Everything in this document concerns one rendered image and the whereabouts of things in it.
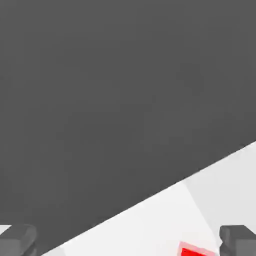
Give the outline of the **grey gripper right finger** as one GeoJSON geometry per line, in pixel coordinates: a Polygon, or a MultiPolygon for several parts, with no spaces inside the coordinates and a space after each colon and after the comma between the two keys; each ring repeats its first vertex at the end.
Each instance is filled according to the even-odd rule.
{"type": "Polygon", "coordinates": [[[219,256],[256,256],[256,234],[245,225],[222,225],[219,256]]]}

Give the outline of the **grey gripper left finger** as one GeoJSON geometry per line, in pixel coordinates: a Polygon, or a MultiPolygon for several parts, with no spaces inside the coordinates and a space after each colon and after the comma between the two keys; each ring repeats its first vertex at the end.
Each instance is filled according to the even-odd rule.
{"type": "Polygon", "coordinates": [[[0,234],[0,256],[37,256],[37,229],[30,224],[11,225],[0,234]]]}

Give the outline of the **small red cube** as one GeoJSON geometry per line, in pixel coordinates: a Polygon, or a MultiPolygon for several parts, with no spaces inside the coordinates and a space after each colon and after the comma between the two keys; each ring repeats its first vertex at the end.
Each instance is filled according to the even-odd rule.
{"type": "Polygon", "coordinates": [[[215,252],[181,241],[177,256],[218,256],[215,252]]]}

